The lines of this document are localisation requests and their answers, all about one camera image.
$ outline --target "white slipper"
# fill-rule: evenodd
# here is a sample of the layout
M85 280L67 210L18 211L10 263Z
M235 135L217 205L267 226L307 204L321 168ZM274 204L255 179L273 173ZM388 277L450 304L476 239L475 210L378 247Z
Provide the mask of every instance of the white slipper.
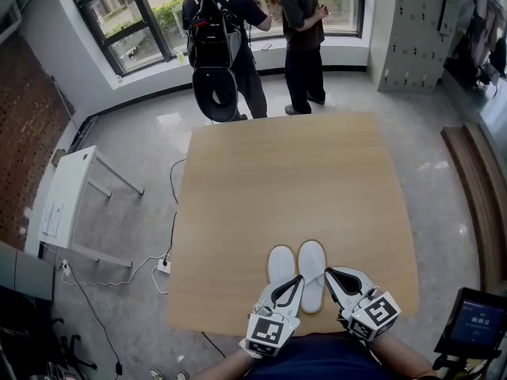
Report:
M301 310L307 314L315 314L322 306L324 270L326 269L326 255L317 241L306 241L301 245L298 268L299 274L304 277Z
M268 277L270 283L291 278L295 274L294 253L283 245L271 251L268 259Z

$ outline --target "wooden table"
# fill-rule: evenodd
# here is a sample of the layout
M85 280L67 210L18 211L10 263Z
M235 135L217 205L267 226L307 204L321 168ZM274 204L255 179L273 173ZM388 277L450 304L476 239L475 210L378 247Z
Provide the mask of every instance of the wooden table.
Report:
M319 241L328 266L367 272L405 315L419 306L412 233L395 168L368 112L194 130L173 241L169 323L244 336L276 245ZM336 332L337 305L299 312L297 334Z

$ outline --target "black pants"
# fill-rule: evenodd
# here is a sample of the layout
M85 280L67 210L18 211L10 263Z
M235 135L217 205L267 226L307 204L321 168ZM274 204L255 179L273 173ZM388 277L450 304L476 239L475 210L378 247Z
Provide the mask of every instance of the black pants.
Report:
M285 56L285 80L291 94L292 107L302 114L310 114L307 101L310 94L315 100L324 101L324 81L322 79L322 59L320 47L311 51L287 51Z
M248 66L234 73L238 91L244 96L246 105L253 118L266 118L268 116L268 104L262 90L262 83L255 66Z

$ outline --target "white desk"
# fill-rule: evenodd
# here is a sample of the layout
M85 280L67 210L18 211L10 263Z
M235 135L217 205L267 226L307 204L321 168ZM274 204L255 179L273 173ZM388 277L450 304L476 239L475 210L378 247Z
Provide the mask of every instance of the white desk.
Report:
M72 249L97 261L105 260L130 268L132 266L131 261L118 259L114 256L87 249L72 241L76 214L86 184L91 185L109 198L112 195L107 188L104 188L89 177L91 165L95 161L102 164L109 172L118 177L130 188L136 190L140 195L144 193L143 188L139 187L137 184L133 184L131 180L127 180L120 175L118 169L112 166L111 162L97 150L96 146L91 146L74 152L73 154L68 154L60 159L51 182L48 197L44 205L43 218L40 221L39 241L60 248ZM46 234L43 232L43 230L48 232L47 222L45 222L45 220L49 217L51 209L54 210L56 207L60 208L58 229L55 235Z

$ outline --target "concrete floor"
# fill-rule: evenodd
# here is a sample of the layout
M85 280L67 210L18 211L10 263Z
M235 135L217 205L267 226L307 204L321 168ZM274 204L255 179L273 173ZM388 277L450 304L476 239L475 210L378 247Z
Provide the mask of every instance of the concrete floor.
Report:
M289 102L283 76L262 79L269 116L282 116ZM433 349L461 287L478 288L478 261L471 217L463 189L440 130L459 125L461 115L437 86L432 96L378 93L364 73L325 73L328 99L314 112L372 111L395 161L414 234L421 311L401 318L392 329L409 345L434 360ZM240 109L247 114L245 102ZM107 200L88 187L78 216L75 240L91 249L133 260L165 253L176 204L170 188L171 165L185 158L192 129L208 123L191 90L144 101L100 117L83 147L97 145L146 193L138 196L100 166L93 177L114 194ZM183 164L174 168L176 192ZM62 251L82 282L121 281L131 270ZM219 353L198 332L172 329L166 322L169 295L151 281L155 260L141 267L130 285L85 287L104 322L124 367L122 379L149 377L157 367L171 379L179 370L190 374L220 361ZM168 277L155 272L165 290ZM77 287L63 284L57 272L55 316L66 320L65 333L79 333L78 349L92 359L91 378L115 378L116 359L102 328ZM239 339L210 335L227 355Z

